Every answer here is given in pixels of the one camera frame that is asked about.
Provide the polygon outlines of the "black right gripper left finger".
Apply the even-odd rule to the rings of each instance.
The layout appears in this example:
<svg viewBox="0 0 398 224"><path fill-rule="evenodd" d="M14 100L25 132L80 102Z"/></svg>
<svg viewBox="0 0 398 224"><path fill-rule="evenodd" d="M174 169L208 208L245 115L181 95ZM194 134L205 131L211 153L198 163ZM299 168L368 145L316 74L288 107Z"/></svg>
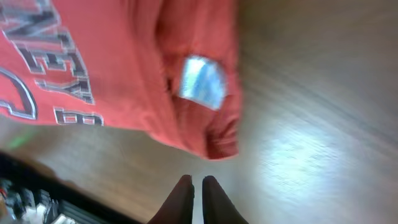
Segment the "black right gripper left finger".
<svg viewBox="0 0 398 224"><path fill-rule="evenodd" d="M181 176L158 212L147 224L192 224L194 196L192 176Z"/></svg>

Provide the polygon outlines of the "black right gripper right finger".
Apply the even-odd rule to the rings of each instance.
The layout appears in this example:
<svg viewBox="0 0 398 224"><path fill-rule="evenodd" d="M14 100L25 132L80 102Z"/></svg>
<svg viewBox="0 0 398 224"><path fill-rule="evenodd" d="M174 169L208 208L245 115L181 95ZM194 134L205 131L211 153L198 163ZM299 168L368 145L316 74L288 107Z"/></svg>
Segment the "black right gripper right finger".
<svg viewBox="0 0 398 224"><path fill-rule="evenodd" d="M202 208L204 224L248 224L212 175L202 182Z"/></svg>

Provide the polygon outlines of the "orange red t-shirt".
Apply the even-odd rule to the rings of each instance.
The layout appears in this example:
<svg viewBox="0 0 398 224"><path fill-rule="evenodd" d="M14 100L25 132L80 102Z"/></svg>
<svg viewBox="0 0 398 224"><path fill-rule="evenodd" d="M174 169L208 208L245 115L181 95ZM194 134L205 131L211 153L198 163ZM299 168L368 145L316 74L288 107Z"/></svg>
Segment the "orange red t-shirt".
<svg viewBox="0 0 398 224"><path fill-rule="evenodd" d="M1 2L1 114L136 129L204 159L238 153L237 3Z"/></svg>

